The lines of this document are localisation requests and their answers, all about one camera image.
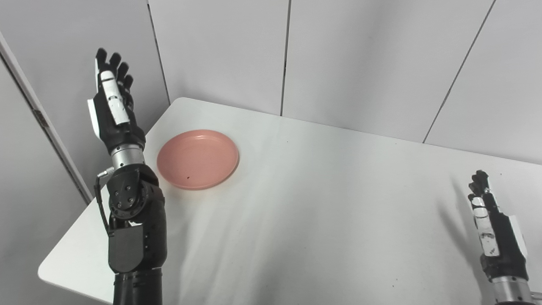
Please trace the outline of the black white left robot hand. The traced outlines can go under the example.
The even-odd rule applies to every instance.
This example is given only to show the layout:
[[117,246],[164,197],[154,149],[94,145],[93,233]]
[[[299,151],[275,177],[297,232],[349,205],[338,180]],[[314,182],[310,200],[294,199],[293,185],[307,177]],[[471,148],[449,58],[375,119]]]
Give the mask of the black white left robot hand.
[[122,145],[136,145],[144,150],[144,131],[134,114],[130,93],[133,77],[129,66],[118,53],[108,56],[104,48],[97,50],[95,60],[96,94],[87,101],[94,134],[112,154]]

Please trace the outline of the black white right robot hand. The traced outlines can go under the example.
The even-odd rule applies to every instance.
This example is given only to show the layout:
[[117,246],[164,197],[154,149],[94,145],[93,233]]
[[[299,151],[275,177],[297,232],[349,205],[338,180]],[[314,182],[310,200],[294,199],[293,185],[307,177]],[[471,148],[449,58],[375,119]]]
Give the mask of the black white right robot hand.
[[529,280],[526,255],[520,248],[512,217],[500,211],[488,174],[477,170],[468,187],[472,191],[468,199],[483,251],[480,262],[486,278],[489,281],[499,277]]

